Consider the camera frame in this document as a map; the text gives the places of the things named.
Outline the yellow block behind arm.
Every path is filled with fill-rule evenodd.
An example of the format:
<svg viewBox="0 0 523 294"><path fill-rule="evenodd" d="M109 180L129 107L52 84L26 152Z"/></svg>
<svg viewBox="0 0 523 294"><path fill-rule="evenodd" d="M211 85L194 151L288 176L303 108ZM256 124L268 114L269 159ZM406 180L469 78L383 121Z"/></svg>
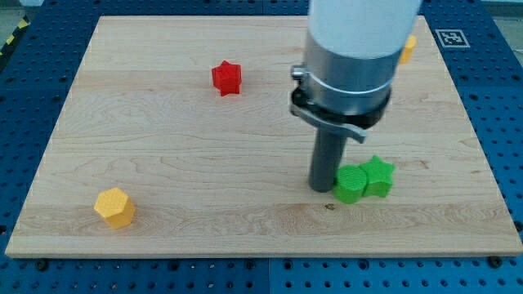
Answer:
<svg viewBox="0 0 523 294"><path fill-rule="evenodd" d="M404 44L403 51L401 52L399 62L401 64L407 64L411 60L413 51L417 46L417 38L410 34Z"/></svg>

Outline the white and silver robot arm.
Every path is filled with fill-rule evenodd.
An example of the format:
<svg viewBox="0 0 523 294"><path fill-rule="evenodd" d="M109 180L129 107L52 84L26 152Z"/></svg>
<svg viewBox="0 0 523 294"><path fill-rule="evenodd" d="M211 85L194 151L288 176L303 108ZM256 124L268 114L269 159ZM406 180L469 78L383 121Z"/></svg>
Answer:
<svg viewBox="0 0 523 294"><path fill-rule="evenodd" d="M363 142L391 99L421 0L312 0L290 111L319 139Z"/></svg>

